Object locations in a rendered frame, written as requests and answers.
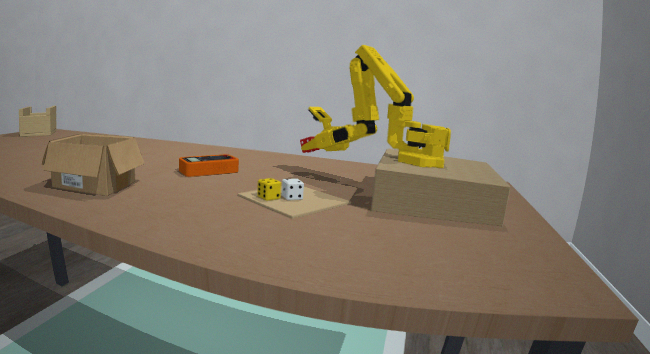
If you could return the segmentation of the yellow die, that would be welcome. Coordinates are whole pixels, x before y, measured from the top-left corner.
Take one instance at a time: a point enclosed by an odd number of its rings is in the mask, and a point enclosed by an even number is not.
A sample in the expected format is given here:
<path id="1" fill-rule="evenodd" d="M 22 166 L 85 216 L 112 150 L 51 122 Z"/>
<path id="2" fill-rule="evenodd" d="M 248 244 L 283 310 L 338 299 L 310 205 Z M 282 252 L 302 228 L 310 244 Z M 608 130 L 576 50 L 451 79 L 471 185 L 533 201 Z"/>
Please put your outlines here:
<path id="1" fill-rule="evenodd" d="M 280 199 L 281 182 L 272 178 L 258 180 L 257 196 L 267 201 Z"/>

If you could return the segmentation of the orange digital multimeter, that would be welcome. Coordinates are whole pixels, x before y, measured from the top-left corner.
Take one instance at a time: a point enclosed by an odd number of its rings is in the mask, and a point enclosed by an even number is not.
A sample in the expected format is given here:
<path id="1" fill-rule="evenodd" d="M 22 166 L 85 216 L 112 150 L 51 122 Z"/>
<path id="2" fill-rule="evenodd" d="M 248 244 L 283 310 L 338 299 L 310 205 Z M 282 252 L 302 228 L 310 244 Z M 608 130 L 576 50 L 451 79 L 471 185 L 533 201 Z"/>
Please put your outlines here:
<path id="1" fill-rule="evenodd" d="M 187 177 L 237 173 L 238 165 L 239 159 L 228 154 L 179 158 L 179 171 Z"/>

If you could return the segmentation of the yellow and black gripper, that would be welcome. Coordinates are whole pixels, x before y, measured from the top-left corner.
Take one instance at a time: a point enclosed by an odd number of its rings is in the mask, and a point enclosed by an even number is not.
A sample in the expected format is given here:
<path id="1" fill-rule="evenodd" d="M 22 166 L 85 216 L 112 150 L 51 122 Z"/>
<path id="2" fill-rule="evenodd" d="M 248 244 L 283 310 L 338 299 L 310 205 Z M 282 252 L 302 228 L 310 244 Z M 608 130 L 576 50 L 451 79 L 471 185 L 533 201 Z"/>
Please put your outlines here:
<path id="1" fill-rule="evenodd" d="M 332 129 L 341 126 L 331 126 L 332 118 L 321 107 L 309 107 L 309 112 L 313 115 L 313 119 L 323 123 L 324 130 L 317 134 L 311 141 L 307 142 L 301 147 L 301 150 L 310 149 L 325 149 L 326 151 L 344 151 L 349 147 L 349 143 L 334 145 L 331 131 Z M 331 126 L 331 127 L 328 127 Z"/>

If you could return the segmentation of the red die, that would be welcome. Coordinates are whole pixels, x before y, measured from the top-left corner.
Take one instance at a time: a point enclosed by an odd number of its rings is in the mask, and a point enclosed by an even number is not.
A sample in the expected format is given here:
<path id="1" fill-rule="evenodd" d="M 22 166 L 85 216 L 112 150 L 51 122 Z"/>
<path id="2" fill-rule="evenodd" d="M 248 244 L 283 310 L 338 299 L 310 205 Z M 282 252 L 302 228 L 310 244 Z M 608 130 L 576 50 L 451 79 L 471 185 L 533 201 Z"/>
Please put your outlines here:
<path id="1" fill-rule="evenodd" d="M 313 138 L 314 138 L 314 137 L 308 137 L 308 138 L 305 138 L 305 139 L 301 139 L 301 140 L 300 140 L 301 147 L 302 147 L 305 143 L 307 143 L 307 142 L 309 142 L 310 140 L 312 140 Z M 313 151 L 316 151 L 316 150 L 320 150 L 320 149 L 319 149 L 319 148 L 315 148 L 315 149 L 310 149 L 310 150 L 302 150 L 302 152 L 303 152 L 303 153 L 308 153 L 308 152 L 313 152 Z"/>

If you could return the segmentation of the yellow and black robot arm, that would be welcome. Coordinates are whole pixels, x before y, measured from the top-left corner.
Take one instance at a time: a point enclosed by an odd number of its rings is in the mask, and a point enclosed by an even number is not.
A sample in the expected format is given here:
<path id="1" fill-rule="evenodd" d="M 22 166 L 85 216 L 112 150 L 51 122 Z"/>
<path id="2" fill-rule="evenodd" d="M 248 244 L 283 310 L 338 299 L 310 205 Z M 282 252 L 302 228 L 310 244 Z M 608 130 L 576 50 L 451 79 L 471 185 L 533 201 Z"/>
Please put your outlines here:
<path id="1" fill-rule="evenodd" d="M 419 167 L 443 168 L 444 147 L 447 147 L 446 136 L 449 130 L 427 124 L 422 124 L 421 129 L 420 122 L 412 121 L 411 103 L 414 96 L 396 72 L 373 47 L 362 45 L 355 53 L 358 55 L 351 60 L 349 68 L 355 100 L 352 117 L 353 122 L 357 124 L 330 130 L 334 145 L 353 142 L 377 132 L 375 120 L 379 120 L 379 115 L 374 89 L 375 76 L 393 100 L 393 104 L 388 104 L 387 142 L 392 148 L 401 149 L 398 162 Z M 404 127 L 409 127 L 406 135 L 408 144 L 403 141 Z M 420 147 L 422 149 L 419 149 Z"/>

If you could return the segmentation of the white die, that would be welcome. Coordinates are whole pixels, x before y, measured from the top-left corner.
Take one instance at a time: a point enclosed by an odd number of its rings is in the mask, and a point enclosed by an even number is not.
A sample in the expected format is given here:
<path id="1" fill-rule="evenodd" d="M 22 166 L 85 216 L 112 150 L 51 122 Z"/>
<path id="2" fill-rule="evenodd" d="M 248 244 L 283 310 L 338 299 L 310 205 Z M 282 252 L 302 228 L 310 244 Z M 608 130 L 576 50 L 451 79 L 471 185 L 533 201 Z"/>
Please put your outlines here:
<path id="1" fill-rule="evenodd" d="M 304 183 L 299 179 L 282 180 L 282 196 L 287 200 L 302 200 Z"/>

